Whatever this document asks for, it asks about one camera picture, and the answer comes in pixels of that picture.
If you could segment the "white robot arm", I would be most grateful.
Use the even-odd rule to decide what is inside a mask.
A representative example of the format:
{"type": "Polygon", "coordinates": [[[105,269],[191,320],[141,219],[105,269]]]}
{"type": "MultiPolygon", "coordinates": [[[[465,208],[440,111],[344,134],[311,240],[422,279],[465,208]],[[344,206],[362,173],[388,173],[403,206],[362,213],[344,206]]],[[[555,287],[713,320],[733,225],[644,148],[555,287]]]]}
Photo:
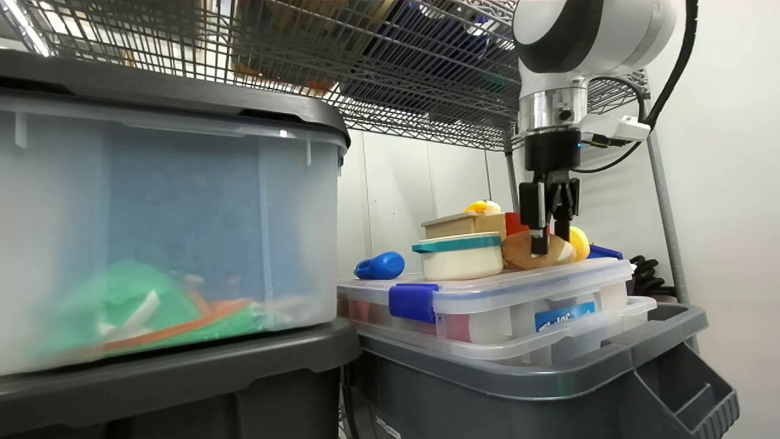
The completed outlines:
{"type": "Polygon", "coordinates": [[[570,236],[578,214],[587,85],[651,63],[670,42],[683,0],[516,0],[518,136],[532,173],[518,214],[532,254],[570,236]]]}

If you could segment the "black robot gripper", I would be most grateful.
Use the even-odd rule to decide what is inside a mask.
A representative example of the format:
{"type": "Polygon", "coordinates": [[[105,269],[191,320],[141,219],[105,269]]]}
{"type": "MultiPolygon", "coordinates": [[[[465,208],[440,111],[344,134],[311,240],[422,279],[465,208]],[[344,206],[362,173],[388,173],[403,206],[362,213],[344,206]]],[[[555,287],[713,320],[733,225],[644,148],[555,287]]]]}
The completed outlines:
{"type": "Polygon", "coordinates": [[[532,254],[545,257],[545,228],[553,219],[555,236],[570,241],[570,219],[579,206],[579,134],[576,130],[527,136],[525,169],[532,173],[518,186],[518,214],[532,231],[532,254]]]}

